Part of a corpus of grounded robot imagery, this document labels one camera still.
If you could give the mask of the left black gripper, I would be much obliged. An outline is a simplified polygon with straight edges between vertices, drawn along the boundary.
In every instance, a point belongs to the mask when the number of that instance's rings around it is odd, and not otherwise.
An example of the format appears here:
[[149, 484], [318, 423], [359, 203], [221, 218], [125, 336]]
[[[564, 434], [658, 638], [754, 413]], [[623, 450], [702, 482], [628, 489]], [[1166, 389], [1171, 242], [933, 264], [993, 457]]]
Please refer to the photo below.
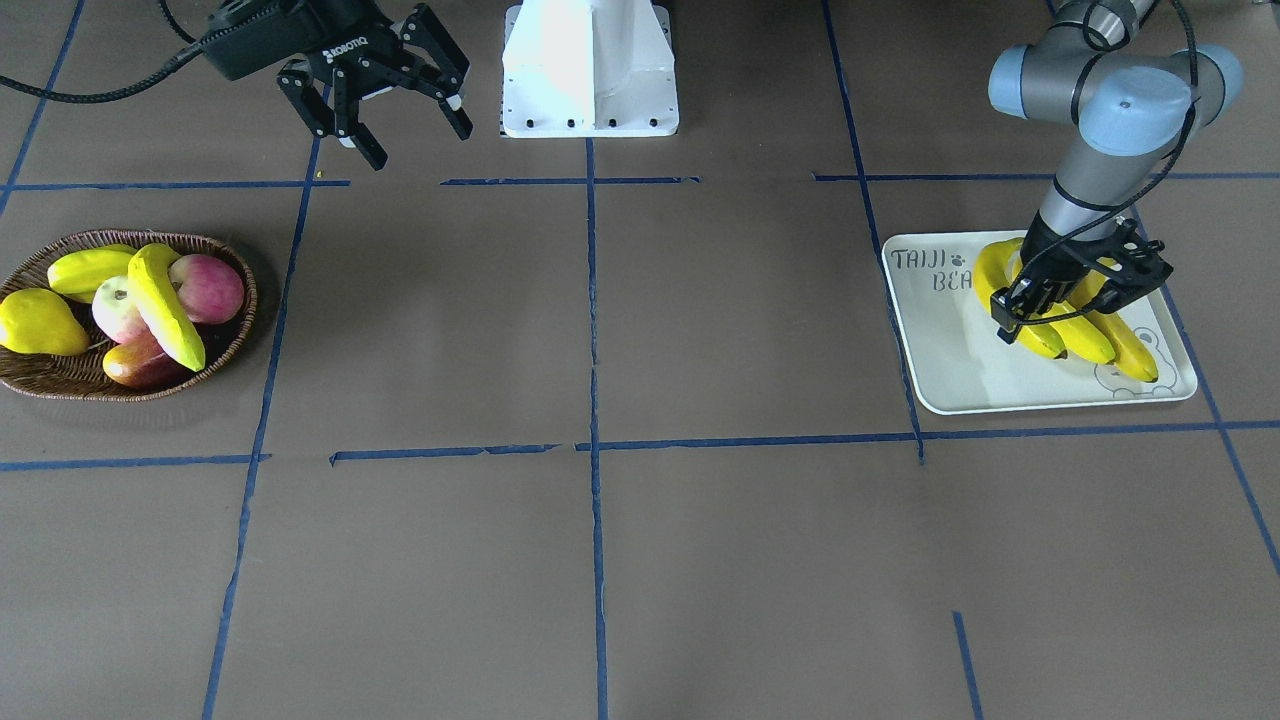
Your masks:
[[1056, 231], [1043, 217], [1034, 217], [1014, 258], [1021, 263], [1005, 286], [1005, 319], [1029, 322], [1064, 301], [1101, 258], [1126, 241], [1126, 222], [1105, 218], [1087, 231]]

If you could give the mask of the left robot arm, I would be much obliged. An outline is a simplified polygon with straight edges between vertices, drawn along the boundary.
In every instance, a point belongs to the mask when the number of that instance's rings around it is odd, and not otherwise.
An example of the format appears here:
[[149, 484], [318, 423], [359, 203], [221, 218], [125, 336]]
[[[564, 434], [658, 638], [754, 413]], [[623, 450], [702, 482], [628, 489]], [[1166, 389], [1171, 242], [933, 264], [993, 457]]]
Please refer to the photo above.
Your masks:
[[1124, 47], [1152, 1], [1065, 1], [1038, 44], [1007, 49], [988, 81], [991, 105], [1078, 136], [1023, 241], [1020, 272], [989, 292], [1007, 333], [1046, 323], [1091, 272], [1085, 311], [1112, 314], [1158, 290], [1172, 268], [1128, 209], [1171, 169], [1190, 137], [1239, 97], [1244, 70], [1228, 49], [1189, 40], [1166, 58]]

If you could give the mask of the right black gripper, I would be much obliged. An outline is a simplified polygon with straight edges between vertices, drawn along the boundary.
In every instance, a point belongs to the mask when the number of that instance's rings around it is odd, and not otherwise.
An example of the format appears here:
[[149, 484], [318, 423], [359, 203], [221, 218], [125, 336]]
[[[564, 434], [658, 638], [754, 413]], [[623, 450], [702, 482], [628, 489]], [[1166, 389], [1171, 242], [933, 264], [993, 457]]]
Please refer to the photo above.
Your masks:
[[316, 136], [346, 136], [374, 169], [385, 149], [358, 119], [362, 100], [393, 88], [438, 102], [456, 136], [465, 141], [474, 123], [465, 110], [463, 85], [470, 61], [434, 10], [417, 4], [404, 20], [388, 19], [371, 1], [308, 1], [325, 38], [292, 55], [276, 86]]

